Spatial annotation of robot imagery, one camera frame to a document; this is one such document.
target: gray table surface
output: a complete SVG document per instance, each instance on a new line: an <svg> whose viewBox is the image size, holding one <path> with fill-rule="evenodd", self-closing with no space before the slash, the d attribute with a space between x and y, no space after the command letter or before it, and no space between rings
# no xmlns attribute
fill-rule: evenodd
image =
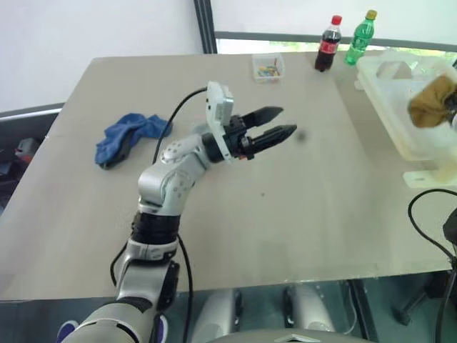
<svg viewBox="0 0 457 343"><path fill-rule="evenodd" d="M227 85L234 113L265 105L295 134L253 161L218 164L194 187L181 220L196 289L376 277L445 269L414 232L406 207L418 190L376 112L337 55L329 73L313 53L284 54L285 77L256 84L250 55L96 59L88 67L0 217L0 299L115 294L109 264L130 233L137 179L155 140L142 139L110 171L94 163L103 130L129 112L168 118L208 80ZM204 121L204 96L176 118L168 142ZM418 223L443 242L454 199L432 194ZM177 261L182 263L179 253ZM179 289L186 289L182 269Z"/></svg>

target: white wall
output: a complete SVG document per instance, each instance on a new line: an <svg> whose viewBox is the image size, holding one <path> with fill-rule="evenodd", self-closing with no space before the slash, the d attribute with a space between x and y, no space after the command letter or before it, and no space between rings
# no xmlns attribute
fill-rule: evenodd
<svg viewBox="0 0 457 343"><path fill-rule="evenodd" d="M332 15L352 36L369 9L375 37L457 44L457 0L212 0L216 31L321 35Z"/></svg>
<svg viewBox="0 0 457 343"><path fill-rule="evenodd" d="M0 0L0 112L65 102L95 57L201 52L192 0Z"/></svg>

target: green bottle cap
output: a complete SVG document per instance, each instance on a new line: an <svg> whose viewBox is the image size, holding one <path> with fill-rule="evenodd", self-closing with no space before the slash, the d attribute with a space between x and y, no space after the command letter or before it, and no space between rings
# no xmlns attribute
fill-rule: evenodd
<svg viewBox="0 0 457 343"><path fill-rule="evenodd" d="M368 12L366 12L366 16L365 18L367 19L370 19L370 20L374 20L376 19L376 15L378 14L378 12L376 12L375 10L371 9L369 10Z"/></svg>

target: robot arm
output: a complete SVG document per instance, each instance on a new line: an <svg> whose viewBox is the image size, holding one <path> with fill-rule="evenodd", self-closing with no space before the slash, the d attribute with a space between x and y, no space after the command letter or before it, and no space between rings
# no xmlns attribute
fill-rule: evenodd
<svg viewBox="0 0 457 343"><path fill-rule="evenodd" d="M269 122L282 108L264 107L245 116L232 116L232 107L229 90L209 82L206 119L210 132L171 143L141 174L138 212L117 273L116 301L93 312L65 343L149 342L156 313L172 303L176 292L179 265L172 258L192 186L211 164L253 159L296 129L295 125L277 126L252 139L247 130Z"/></svg>

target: brown object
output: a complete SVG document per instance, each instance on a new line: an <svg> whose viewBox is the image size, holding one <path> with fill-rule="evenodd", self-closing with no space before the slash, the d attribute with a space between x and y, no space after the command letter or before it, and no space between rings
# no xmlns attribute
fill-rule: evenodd
<svg viewBox="0 0 457 343"><path fill-rule="evenodd" d="M408 106L413 124L417 127L435 127L450 114L444 101L457 91L457 84L445 75L437 77L415 96Z"/></svg>

